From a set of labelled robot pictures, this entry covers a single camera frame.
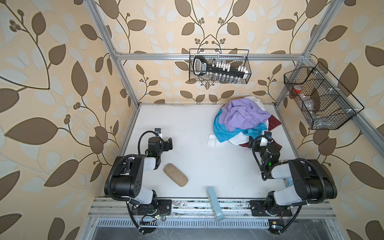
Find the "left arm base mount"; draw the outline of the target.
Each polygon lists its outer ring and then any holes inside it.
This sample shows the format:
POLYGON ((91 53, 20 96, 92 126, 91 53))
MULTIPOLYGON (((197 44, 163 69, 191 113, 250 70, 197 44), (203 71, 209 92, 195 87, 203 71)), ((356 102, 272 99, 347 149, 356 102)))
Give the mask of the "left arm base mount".
POLYGON ((168 216, 172 211, 173 201, 170 199, 154 199, 150 204, 133 205, 132 212, 139 216, 168 216))

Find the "teal cloth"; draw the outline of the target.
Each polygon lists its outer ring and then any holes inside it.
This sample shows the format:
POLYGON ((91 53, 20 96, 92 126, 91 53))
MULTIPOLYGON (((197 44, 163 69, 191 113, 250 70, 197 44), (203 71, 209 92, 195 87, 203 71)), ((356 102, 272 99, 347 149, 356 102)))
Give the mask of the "teal cloth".
POLYGON ((222 115, 222 110, 219 110, 217 113, 214 124, 213 131, 220 143, 229 141, 234 145, 241 145, 250 141, 250 137, 256 138, 264 131, 268 130, 268 126, 265 123, 261 123, 260 125, 251 128, 251 129, 239 129, 236 128, 234 131, 230 132, 224 124, 219 123, 219 118, 222 115))

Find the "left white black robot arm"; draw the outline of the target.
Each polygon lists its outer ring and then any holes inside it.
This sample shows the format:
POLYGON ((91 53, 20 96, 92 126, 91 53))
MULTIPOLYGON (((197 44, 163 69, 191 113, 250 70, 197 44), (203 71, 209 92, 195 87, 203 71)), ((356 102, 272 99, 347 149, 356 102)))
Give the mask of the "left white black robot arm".
POLYGON ((161 155, 173 149, 172 139, 165 141, 162 130, 144 132, 138 141, 138 153, 118 156, 105 183, 105 195, 125 202, 128 214, 139 233, 152 233, 152 225, 165 221, 172 211, 172 200, 159 200, 156 191, 143 187, 145 171, 157 170, 161 155))

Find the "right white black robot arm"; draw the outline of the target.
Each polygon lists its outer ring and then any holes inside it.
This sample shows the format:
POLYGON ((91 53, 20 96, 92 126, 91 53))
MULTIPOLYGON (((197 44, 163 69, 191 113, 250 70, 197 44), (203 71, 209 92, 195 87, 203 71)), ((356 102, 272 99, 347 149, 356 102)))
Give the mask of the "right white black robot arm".
POLYGON ((334 181, 317 160, 296 158, 281 161, 280 147, 271 132, 266 131, 261 136, 250 138, 249 148, 263 181, 292 180, 292 184, 285 189, 270 191, 264 202, 250 202, 254 217, 291 217, 287 223, 271 224, 269 232, 272 235, 285 233, 304 205, 321 204, 337 197, 334 181))

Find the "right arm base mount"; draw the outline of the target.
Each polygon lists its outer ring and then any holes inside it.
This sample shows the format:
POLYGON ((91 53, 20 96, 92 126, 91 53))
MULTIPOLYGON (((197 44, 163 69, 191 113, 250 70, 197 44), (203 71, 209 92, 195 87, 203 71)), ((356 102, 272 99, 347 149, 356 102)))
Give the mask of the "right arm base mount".
POLYGON ((279 206, 267 200, 251 200, 249 208, 253 217, 292 217, 290 207, 279 206))

